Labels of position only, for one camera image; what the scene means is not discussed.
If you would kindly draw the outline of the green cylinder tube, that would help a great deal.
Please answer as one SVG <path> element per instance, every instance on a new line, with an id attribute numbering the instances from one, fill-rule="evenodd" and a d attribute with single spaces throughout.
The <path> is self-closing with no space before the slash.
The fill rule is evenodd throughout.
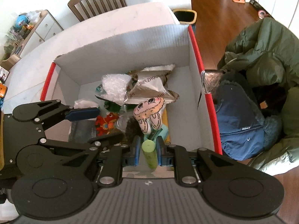
<path id="1" fill-rule="evenodd" d="M 142 143 L 142 151 L 150 169 L 156 169 L 158 166 L 158 157 L 156 144 L 152 140 L 145 140 Z"/>

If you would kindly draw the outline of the teal pencil sharpener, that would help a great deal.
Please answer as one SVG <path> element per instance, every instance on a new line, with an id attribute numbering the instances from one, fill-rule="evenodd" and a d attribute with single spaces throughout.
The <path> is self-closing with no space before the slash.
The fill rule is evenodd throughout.
<path id="1" fill-rule="evenodd" d="M 160 130 L 152 130 L 149 135 L 143 135 L 143 141 L 151 140 L 156 143 L 157 137 L 161 136 L 161 131 L 162 128 Z"/>

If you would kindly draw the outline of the bunny plush keychain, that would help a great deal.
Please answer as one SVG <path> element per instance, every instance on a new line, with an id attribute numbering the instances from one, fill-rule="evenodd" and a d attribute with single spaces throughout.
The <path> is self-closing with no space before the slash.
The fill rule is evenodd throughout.
<path id="1" fill-rule="evenodd" d="M 162 129 L 162 115 L 166 107 L 164 98 L 155 97 L 138 104 L 129 112 L 109 112 L 105 117 L 97 116 L 95 121 L 96 136 L 104 136 L 119 130 L 123 133 L 141 131 L 150 135 L 152 131 Z"/>

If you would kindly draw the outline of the white bubble wrap bag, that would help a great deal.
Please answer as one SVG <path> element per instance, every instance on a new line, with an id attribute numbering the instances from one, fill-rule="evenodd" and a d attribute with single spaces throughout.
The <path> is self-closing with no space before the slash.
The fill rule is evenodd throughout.
<path id="1" fill-rule="evenodd" d="M 131 79 L 131 76 L 127 74 L 106 74 L 102 76 L 100 84 L 95 90 L 96 98 L 122 106 Z"/>

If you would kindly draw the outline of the small yellow box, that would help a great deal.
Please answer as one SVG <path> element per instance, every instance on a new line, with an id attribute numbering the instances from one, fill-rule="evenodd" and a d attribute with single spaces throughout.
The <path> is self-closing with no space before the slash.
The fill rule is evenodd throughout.
<path id="1" fill-rule="evenodd" d="M 169 126 L 168 126 L 168 116 L 167 116 L 167 110 L 164 109 L 162 114 L 162 131 L 161 136 L 164 140 L 164 142 L 170 142 L 170 133 L 169 133 Z"/>

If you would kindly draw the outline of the brown scrunchie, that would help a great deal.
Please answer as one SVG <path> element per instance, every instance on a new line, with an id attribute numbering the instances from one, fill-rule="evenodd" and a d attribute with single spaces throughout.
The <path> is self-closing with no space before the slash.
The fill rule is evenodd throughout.
<path id="1" fill-rule="evenodd" d="M 127 121 L 125 136 L 127 139 L 127 144 L 131 145 L 135 136 L 142 136 L 143 133 L 140 129 L 138 121 L 134 117 L 130 117 Z"/>

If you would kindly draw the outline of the patterned tissue pack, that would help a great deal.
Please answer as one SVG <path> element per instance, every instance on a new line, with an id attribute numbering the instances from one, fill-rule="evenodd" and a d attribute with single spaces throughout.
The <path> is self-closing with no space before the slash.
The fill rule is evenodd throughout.
<path id="1" fill-rule="evenodd" d="M 99 104 L 85 99 L 76 100 L 74 103 L 75 109 L 82 108 L 99 108 Z M 73 121 L 68 134 L 68 141 L 75 143 L 85 143 L 96 137 L 95 128 L 96 118 Z"/>

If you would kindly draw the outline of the red cardboard box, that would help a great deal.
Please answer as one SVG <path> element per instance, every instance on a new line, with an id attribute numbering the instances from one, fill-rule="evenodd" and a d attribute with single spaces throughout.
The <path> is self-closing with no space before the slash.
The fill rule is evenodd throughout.
<path id="1" fill-rule="evenodd" d="M 161 25 L 98 39 L 60 54 L 51 66 L 41 100 L 97 101 L 111 95 L 137 105 L 153 97 L 166 102 L 171 143 L 189 151 L 203 147 L 221 153 L 216 112 L 206 86 L 206 73 L 193 29 Z"/>

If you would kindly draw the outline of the orange thermos bottle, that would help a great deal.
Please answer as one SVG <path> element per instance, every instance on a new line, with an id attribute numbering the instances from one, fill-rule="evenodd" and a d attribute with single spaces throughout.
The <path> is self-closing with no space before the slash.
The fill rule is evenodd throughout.
<path id="1" fill-rule="evenodd" d="M 3 99 L 7 93 L 8 88 L 0 83 L 0 98 Z"/>

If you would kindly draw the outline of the blue jacket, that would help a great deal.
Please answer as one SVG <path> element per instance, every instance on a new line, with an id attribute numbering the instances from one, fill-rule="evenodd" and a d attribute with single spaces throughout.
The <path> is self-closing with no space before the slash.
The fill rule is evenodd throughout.
<path id="1" fill-rule="evenodd" d="M 222 82 L 214 105 L 225 154 L 243 161 L 263 151 L 265 119 L 239 84 Z"/>

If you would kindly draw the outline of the white sideboard cabinet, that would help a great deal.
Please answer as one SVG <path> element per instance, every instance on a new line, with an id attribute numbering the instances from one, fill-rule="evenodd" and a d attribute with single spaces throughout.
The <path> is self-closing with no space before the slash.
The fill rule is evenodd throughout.
<path id="1" fill-rule="evenodd" d="M 36 11 L 38 19 L 26 38 L 16 42 L 6 60 L 1 60 L 1 67 L 10 70 L 21 58 L 39 45 L 63 31 L 62 26 L 48 10 Z"/>

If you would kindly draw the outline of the green jacket on chair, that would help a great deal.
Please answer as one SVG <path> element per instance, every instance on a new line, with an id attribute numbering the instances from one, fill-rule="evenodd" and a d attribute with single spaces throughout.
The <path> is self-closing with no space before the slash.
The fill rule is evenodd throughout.
<path id="1" fill-rule="evenodd" d="M 270 116 L 279 115 L 282 130 L 269 130 L 276 142 L 259 153 L 249 166 L 269 175 L 298 167 L 298 38 L 273 18 L 245 27 L 227 46 L 218 69 L 245 75 L 265 101 Z"/>

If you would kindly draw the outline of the black trash bin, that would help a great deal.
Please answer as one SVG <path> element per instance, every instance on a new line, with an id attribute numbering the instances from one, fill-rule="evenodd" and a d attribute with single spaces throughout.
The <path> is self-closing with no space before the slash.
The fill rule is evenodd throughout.
<path id="1" fill-rule="evenodd" d="M 188 9 L 175 9 L 173 14 L 180 24 L 195 25 L 197 21 L 197 12 Z"/>

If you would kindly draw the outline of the wooden dining chair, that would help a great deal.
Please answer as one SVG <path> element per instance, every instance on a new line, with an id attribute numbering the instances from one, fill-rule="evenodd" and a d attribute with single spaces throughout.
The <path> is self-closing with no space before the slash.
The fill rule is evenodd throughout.
<path id="1" fill-rule="evenodd" d="M 82 22 L 97 15 L 125 7 L 125 0 L 70 0 L 68 7 Z"/>

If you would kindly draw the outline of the pink shoes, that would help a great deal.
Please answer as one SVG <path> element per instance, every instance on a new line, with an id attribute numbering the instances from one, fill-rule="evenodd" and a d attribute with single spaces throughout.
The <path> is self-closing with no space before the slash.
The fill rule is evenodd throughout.
<path id="1" fill-rule="evenodd" d="M 259 10 L 258 11 L 258 17 L 259 17 L 259 19 L 263 19 L 263 18 L 266 18 L 266 17 L 271 18 L 272 16 L 264 10 Z"/>

